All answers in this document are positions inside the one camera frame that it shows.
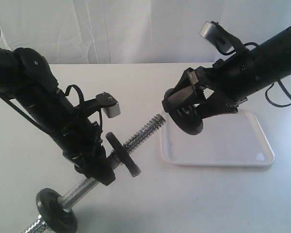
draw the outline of table surface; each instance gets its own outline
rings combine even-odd
[[[104,132],[113,131],[125,142],[162,111],[164,92],[177,83],[183,70],[198,66],[210,64],[52,65],[51,69],[62,89],[75,83],[86,99],[103,91],[114,95],[122,114],[104,117]],[[270,95],[280,103],[287,101],[277,87]],[[76,94],[70,99],[78,103]],[[133,154],[142,170],[138,177],[132,178],[121,166],[114,183],[99,184],[74,207],[78,232],[291,232],[291,107],[275,108],[264,92],[258,92],[242,108],[257,115],[272,146],[276,161],[270,168],[169,165],[160,157],[157,133]],[[104,145],[111,150],[108,143]],[[81,178],[47,135],[0,101],[0,232],[21,232],[35,220],[39,190],[50,187],[64,194]]]

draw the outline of white curtain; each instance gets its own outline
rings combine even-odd
[[[0,47],[54,64],[213,62],[206,20],[261,43],[291,25],[291,0],[0,0]]]

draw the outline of metal threaded bar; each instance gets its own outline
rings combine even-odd
[[[42,216],[39,215],[37,220],[33,222],[23,233],[42,233],[48,229],[47,224],[42,219]]]
[[[142,127],[134,136],[132,136],[123,146],[129,154],[146,141],[156,130],[165,123],[165,119],[157,114],[144,127]],[[119,166],[118,158],[114,150],[108,157],[108,162],[112,169]],[[59,204],[65,211],[69,211],[79,200],[81,200],[89,191],[91,191],[99,181],[94,178],[83,179],[79,184],[73,187],[65,195],[59,198]]]

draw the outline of white backdrop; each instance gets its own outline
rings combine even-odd
[[[291,0],[0,0],[0,47],[49,63],[213,62],[206,20],[261,43],[291,25]]]

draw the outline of white tray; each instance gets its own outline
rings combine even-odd
[[[161,128],[162,158],[184,166],[270,166],[274,153],[251,112],[240,109],[237,114],[204,119],[202,133],[184,133],[164,114]]]

